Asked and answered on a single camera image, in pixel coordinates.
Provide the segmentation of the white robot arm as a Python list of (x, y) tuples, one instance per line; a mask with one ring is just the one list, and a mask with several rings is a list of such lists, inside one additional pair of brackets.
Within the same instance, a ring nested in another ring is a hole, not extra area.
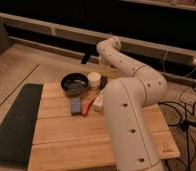
[(118, 37), (97, 44), (100, 61), (125, 74), (110, 81), (103, 92), (103, 110), (117, 169), (164, 171), (142, 108), (162, 99), (167, 82), (158, 71), (120, 53), (120, 49)]

